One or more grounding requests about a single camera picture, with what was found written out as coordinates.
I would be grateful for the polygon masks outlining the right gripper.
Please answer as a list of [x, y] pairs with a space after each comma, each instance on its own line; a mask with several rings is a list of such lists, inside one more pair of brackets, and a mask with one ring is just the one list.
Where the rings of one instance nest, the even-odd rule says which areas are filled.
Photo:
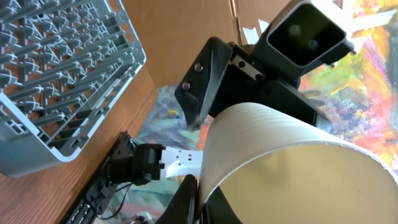
[[259, 103], [305, 123], [331, 132], [332, 123], [310, 100], [299, 92], [299, 82], [291, 85], [283, 78], [267, 72], [242, 47], [230, 43], [233, 54], [218, 88], [209, 115], [216, 117], [226, 108], [238, 103]]

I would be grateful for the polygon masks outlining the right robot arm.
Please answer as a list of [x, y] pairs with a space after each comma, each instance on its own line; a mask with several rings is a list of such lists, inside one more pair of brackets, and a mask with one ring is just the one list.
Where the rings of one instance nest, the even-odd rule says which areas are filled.
[[[189, 129], [198, 129], [207, 116], [216, 117], [238, 103], [259, 103], [326, 132], [331, 121], [298, 91], [301, 71], [276, 64], [276, 55], [256, 58], [241, 47], [210, 38], [175, 91]], [[165, 168], [161, 144], [136, 144], [124, 133], [115, 144], [129, 154], [108, 164], [115, 184], [144, 185], [160, 179]]]

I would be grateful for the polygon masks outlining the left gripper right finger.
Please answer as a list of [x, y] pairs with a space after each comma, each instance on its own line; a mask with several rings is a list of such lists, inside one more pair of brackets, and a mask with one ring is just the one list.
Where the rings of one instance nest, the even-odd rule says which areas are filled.
[[210, 37], [175, 90], [187, 128], [199, 129], [215, 100], [233, 54], [218, 37]]

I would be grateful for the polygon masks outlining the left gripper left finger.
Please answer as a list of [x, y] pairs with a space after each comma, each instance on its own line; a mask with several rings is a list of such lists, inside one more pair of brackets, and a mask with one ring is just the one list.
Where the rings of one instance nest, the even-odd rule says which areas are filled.
[[197, 199], [197, 179], [188, 174], [155, 224], [193, 224]]

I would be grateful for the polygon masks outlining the white cup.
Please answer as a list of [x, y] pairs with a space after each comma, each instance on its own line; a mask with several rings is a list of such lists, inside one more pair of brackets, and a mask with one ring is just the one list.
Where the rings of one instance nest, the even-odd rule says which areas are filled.
[[396, 223], [397, 176], [372, 152], [257, 103], [212, 122], [198, 207], [221, 189], [243, 223]]

